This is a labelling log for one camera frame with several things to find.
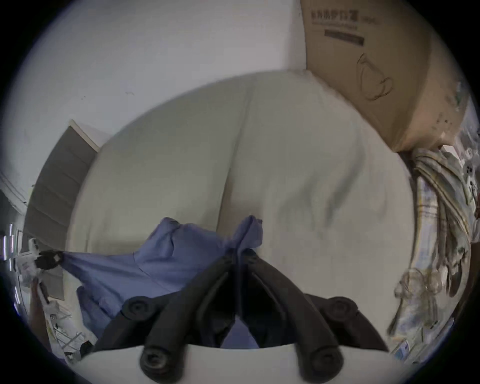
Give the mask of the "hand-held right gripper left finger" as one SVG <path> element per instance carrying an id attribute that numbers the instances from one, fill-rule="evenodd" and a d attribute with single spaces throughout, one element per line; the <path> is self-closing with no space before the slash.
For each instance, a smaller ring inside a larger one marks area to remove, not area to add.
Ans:
<path id="1" fill-rule="evenodd" d="M 235 252 L 226 254 L 198 273 L 180 291 L 127 299 L 107 325 L 93 353 L 143 346 L 139 367 L 154 382 L 178 382 L 184 351 L 196 314 L 216 284 L 229 278 Z"/>

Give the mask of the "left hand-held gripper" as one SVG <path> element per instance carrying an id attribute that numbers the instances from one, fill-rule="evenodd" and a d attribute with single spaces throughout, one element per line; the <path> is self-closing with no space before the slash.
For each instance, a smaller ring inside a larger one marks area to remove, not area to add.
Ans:
<path id="1" fill-rule="evenodd" d="M 40 252 L 36 238 L 28 240 L 28 250 L 16 256 L 16 271 L 21 283 L 32 283 L 40 270 L 51 270 L 63 262 L 63 252 L 60 250 L 45 250 Z"/>

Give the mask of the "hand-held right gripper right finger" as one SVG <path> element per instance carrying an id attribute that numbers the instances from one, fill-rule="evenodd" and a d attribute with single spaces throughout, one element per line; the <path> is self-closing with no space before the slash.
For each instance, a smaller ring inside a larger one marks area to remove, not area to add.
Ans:
<path id="1" fill-rule="evenodd" d="M 305 294 L 252 249 L 242 252 L 241 261 L 246 278 L 265 292 L 279 315 L 280 322 L 264 339 L 264 346 L 292 339 L 303 380 L 327 382 L 335 378 L 345 361 L 341 346 L 388 352 L 379 332 L 350 298 Z"/>

